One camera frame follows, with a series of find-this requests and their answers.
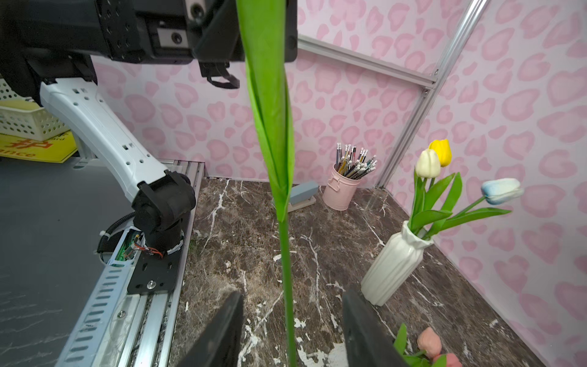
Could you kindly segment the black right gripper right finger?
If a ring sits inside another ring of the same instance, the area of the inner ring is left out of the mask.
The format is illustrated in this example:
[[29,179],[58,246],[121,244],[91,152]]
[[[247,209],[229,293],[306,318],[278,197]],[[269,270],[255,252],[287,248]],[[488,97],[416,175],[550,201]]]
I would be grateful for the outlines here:
[[342,295],[342,315],[350,367],[408,366],[378,326],[374,310],[353,290]]

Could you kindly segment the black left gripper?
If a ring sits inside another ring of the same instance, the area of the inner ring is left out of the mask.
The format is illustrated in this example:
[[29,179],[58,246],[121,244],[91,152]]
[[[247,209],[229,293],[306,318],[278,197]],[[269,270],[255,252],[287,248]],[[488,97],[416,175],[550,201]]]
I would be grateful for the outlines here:
[[97,1],[109,58],[130,64],[243,62],[246,52],[297,59],[296,1]]

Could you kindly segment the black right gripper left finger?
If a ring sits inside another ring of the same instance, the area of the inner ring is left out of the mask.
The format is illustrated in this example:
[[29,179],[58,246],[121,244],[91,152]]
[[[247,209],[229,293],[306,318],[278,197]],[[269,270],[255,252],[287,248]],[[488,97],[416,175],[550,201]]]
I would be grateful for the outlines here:
[[244,298],[232,292],[178,366],[237,366]]

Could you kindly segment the pink tulip stem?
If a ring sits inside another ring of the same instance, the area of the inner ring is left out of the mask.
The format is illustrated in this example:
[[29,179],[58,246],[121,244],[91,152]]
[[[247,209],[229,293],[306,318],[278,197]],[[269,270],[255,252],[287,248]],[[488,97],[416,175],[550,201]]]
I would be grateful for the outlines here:
[[408,366],[439,366],[437,361],[442,352],[442,341],[437,333],[428,327],[417,338],[417,352],[406,354],[408,346],[408,329],[402,324],[393,343],[395,350],[400,354]]
[[293,185],[295,138],[284,52],[262,43],[267,50],[246,52],[246,80],[255,129],[274,198],[281,245],[282,285],[289,366],[297,365],[294,300],[291,280],[287,206]]
[[432,367],[463,367],[459,358],[453,353],[441,354],[434,358]]

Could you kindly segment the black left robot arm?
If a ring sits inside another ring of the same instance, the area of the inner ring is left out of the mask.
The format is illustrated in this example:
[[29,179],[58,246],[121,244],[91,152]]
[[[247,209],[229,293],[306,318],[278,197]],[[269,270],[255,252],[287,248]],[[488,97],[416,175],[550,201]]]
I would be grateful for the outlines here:
[[234,1],[4,1],[1,74],[110,169],[147,248],[174,252],[196,205],[194,189],[152,157],[109,108],[92,56],[130,64],[198,61],[209,83],[236,89],[240,82],[228,69],[245,58],[241,25]]

